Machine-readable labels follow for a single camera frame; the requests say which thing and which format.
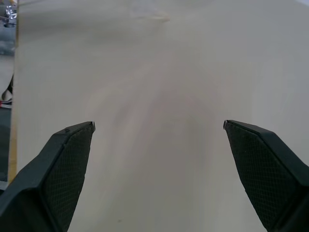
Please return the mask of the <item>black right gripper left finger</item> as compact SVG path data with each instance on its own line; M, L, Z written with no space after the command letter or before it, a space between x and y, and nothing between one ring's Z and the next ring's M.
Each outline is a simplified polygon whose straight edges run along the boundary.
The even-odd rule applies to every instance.
M95 123L54 133L0 195L0 232L67 232L87 169Z

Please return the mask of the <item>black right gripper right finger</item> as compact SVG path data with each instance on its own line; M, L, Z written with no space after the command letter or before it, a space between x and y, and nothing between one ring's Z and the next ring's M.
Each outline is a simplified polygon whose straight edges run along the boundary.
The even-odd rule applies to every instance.
M272 131L226 120L237 172L267 232L309 232L309 166Z

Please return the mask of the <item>crumpled silver foil object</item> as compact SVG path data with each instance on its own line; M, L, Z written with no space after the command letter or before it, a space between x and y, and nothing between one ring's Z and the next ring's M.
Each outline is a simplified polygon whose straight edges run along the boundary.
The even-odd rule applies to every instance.
M6 28L15 27L17 23L17 8L0 2L0 25Z

